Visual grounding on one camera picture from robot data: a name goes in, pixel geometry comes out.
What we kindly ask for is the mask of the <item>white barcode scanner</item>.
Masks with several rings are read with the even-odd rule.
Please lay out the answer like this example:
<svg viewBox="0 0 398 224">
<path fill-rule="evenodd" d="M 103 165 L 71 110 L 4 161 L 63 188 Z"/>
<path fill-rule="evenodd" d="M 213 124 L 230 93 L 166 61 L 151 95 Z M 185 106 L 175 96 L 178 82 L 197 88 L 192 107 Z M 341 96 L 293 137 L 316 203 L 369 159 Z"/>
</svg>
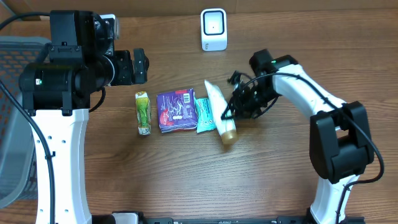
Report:
<svg viewBox="0 0 398 224">
<path fill-rule="evenodd" d="M 205 52 L 226 50 L 227 16 L 222 8 L 204 9 L 200 14 L 201 47 Z"/>
</svg>

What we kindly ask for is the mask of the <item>white tube gold cap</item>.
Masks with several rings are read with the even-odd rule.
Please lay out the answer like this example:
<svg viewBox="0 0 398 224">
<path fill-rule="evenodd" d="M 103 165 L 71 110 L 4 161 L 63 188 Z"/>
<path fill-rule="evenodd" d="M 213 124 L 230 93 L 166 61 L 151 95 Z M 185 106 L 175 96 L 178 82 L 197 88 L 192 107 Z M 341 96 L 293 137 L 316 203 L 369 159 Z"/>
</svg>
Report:
<svg viewBox="0 0 398 224">
<path fill-rule="evenodd" d="M 238 140 L 235 122 L 233 119 L 221 119 L 227 108 L 227 101 L 217 85 L 208 80 L 205 80 L 204 83 L 218 134 L 224 145 L 233 145 Z"/>
</svg>

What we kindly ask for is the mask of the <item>grey plastic basket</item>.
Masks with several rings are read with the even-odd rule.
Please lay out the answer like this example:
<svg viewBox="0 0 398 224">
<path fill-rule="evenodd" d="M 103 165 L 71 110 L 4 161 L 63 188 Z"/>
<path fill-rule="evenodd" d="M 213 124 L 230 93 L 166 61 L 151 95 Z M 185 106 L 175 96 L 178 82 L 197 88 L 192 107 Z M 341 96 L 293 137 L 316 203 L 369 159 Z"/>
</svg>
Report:
<svg viewBox="0 0 398 224">
<path fill-rule="evenodd" d="M 1 81 L 20 103 L 19 75 L 48 42 L 43 37 L 1 37 Z M 1 92 L 1 208 L 17 200 L 36 198 L 37 168 L 32 130 Z"/>
</svg>

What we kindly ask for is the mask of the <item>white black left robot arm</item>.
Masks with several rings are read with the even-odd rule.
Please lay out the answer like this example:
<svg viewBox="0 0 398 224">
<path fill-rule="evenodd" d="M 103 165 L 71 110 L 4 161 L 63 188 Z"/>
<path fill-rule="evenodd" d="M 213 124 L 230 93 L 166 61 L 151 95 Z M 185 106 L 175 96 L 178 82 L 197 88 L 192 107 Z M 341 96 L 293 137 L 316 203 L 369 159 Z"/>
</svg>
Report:
<svg viewBox="0 0 398 224">
<path fill-rule="evenodd" d="M 130 223 L 141 212 L 92 215 L 86 199 L 85 134 L 91 94 L 108 86 L 143 84 L 142 49 L 116 50 L 113 14 L 52 11 L 51 41 L 19 78 L 22 107 L 32 121 L 37 166 L 37 223 Z"/>
</svg>

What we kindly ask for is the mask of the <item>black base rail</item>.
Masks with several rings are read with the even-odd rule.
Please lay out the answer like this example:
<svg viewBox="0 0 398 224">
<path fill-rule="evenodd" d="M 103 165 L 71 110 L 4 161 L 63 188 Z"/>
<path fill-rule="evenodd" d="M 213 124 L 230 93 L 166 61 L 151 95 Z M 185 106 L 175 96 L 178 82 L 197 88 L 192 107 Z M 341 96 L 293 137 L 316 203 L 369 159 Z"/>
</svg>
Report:
<svg viewBox="0 0 398 224">
<path fill-rule="evenodd" d="M 304 216 L 279 216 L 277 218 L 243 218 L 243 219 L 173 219 L 170 217 L 147 218 L 143 212 L 120 211 L 108 215 L 92 215 L 94 224 L 304 224 L 315 223 L 310 209 Z"/>
</svg>

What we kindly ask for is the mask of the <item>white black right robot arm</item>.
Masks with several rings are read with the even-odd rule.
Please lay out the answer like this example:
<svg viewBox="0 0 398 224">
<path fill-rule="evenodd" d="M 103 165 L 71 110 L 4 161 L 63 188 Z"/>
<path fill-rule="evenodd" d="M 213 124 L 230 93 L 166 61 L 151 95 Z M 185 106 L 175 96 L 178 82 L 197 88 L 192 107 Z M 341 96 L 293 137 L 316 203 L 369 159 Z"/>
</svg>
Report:
<svg viewBox="0 0 398 224">
<path fill-rule="evenodd" d="M 254 53 L 255 74 L 235 71 L 228 83 L 235 89 L 221 115 L 223 120 L 256 119 L 284 96 L 310 122 L 309 156 L 319 176 L 315 200 L 300 223 L 364 223 L 347 217 L 351 189 L 374 161 L 368 116 L 364 106 L 346 103 L 312 80 L 291 55 L 273 58 L 268 50 Z"/>
</svg>

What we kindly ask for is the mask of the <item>teal wipes packet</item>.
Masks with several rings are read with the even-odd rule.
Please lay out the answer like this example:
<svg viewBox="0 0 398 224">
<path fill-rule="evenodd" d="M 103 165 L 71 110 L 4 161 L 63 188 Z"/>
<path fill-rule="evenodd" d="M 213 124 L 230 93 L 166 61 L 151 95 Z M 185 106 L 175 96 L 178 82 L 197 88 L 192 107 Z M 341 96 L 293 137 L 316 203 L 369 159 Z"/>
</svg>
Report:
<svg viewBox="0 0 398 224">
<path fill-rule="evenodd" d="M 208 98 L 199 98 L 195 100 L 195 106 L 198 116 L 197 133 L 211 131 L 216 128 Z"/>
</svg>

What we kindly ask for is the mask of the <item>purple pad package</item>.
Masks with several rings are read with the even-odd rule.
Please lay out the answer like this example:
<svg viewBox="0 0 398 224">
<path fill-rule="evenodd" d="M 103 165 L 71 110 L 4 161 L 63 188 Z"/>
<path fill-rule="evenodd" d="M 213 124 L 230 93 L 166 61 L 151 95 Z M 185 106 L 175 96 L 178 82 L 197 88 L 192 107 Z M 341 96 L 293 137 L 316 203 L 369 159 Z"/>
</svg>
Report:
<svg viewBox="0 0 398 224">
<path fill-rule="evenodd" d="M 162 133 L 196 129 L 198 115 L 193 88 L 158 94 L 157 112 Z"/>
</svg>

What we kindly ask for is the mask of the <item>green yellow snack packet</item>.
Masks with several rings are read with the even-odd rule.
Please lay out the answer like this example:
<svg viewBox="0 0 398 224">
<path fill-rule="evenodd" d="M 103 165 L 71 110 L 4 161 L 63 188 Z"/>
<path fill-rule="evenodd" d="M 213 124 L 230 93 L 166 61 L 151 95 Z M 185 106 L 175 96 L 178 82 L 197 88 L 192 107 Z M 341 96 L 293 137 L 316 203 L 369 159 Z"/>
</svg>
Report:
<svg viewBox="0 0 398 224">
<path fill-rule="evenodd" d="M 150 99 L 146 91 L 139 91 L 136 96 L 137 127 L 140 135 L 151 133 Z"/>
</svg>

